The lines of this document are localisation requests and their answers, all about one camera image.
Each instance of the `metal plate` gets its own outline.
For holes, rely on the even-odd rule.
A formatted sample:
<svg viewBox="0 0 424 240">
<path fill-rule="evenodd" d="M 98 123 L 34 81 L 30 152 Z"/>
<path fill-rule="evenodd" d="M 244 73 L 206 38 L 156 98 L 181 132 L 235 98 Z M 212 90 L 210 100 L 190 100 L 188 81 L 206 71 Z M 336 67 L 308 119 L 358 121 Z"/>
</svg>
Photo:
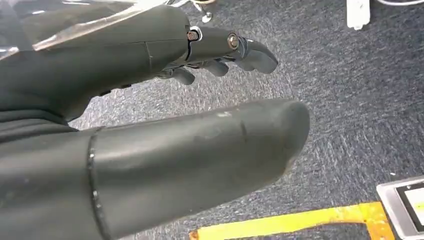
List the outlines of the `metal plate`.
<svg viewBox="0 0 424 240">
<path fill-rule="evenodd" d="M 380 184 L 377 192 L 399 237 L 424 239 L 424 175 Z"/>
</svg>

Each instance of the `gray carpet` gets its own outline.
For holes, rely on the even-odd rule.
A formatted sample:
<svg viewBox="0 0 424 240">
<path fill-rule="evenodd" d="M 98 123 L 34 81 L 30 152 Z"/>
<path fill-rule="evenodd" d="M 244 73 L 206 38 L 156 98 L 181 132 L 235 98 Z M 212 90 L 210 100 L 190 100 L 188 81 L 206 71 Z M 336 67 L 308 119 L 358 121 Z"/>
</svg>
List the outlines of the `gray carpet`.
<svg viewBox="0 0 424 240">
<path fill-rule="evenodd" d="M 193 25 L 200 22 L 192 7 L 185 10 Z M 280 61 L 273 74 L 232 66 L 221 78 L 196 71 L 191 86 L 137 84 L 93 99 L 72 126 L 115 126 L 285 97 L 309 106 L 307 146 L 275 184 L 137 239 L 184 239 L 218 223 L 375 201 L 376 185 L 424 174 L 424 4 L 371 1 L 371 23 L 362 31 L 347 27 L 343 0 L 221 0 L 217 11 L 210 25 L 269 46 Z M 365 226 L 345 224 L 260 239 L 368 238 Z"/>
</svg>

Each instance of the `white cable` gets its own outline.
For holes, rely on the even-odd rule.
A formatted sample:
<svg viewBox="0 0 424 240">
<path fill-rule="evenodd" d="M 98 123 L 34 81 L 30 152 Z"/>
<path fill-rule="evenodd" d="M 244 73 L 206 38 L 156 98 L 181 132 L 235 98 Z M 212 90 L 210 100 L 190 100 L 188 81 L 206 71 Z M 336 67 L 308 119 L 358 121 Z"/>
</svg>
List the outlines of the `white cable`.
<svg viewBox="0 0 424 240">
<path fill-rule="evenodd" d="M 414 0 L 414 1 L 386 1 L 386 0 L 377 0 L 378 2 L 389 5 L 389 6 L 411 6 L 417 4 L 424 4 L 424 0 Z"/>
<path fill-rule="evenodd" d="M 188 3 L 188 2 L 190 2 L 190 0 L 181 0 L 181 1 L 177 2 L 177 3 L 171 4 L 171 6 L 176 7 L 176 8 L 179 8 L 179 7 L 181 7 L 182 5 L 184 5 L 184 4 Z"/>
<path fill-rule="evenodd" d="M 179 8 L 179 7 L 183 6 L 184 4 L 186 4 L 186 3 L 188 3 L 188 2 L 192 2 L 192 3 L 195 3 L 195 4 L 211 4 L 211 3 L 214 3 L 214 2 L 216 2 L 216 1 L 217 1 L 217 0 L 206 0 L 206 1 L 199 1 L 199 0 L 181 0 L 181 1 L 177 2 L 177 3 L 173 3 L 173 4 L 171 4 L 171 6 L 176 7 L 176 8 Z"/>
<path fill-rule="evenodd" d="M 191 2 L 195 4 L 211 4 L 216 2 L 217 0 L 206 0 L 206 1 L 199 1 L 199 0 L 190 0 Z"/>
</svg>

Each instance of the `yellow tape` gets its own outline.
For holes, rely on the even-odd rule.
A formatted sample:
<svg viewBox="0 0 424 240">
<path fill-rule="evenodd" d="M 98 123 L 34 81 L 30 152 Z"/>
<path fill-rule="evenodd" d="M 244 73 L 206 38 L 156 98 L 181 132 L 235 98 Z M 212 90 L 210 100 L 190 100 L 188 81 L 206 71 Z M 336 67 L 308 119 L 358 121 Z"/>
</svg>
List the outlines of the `yellow tape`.
<svg viewBox="0 0 424 240">
<path fill-rule="evenodd" d="M 191 240 L 227 240 L 292 233 L 324 224 L 366 224 L 371 240 L 394 240 L 380 202 L 361 203 L 199 228 Z"/>
<path fill-rule="evenodd" d="M 414 209 L 416 209 L 419 212 L 424 212 L 424 202 L 419 202 L 413 206 Z"/>
</svg>

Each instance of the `prosthetic hand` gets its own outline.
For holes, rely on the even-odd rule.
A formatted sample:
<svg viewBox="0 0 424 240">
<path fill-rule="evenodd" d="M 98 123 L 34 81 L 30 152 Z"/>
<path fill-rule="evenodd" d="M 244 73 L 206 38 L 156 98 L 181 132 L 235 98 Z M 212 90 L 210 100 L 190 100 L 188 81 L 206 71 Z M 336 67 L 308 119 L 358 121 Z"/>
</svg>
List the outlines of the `prosthetic hand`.
<svg viewBox="0 0 424 240">
<path fill-rule="evenodd" d="M 285 99 L 69 127 L 116 88 L 189 85 L 187 69 L 223 76 L 228 62 L 271 73 L 278 62 L 232 31 L 190 27 L 171 6 L 45 2 L 1 1 L 0 239 L 118 239 L 272 183 L 301 151 L 309 114 Z"/>
</svg>

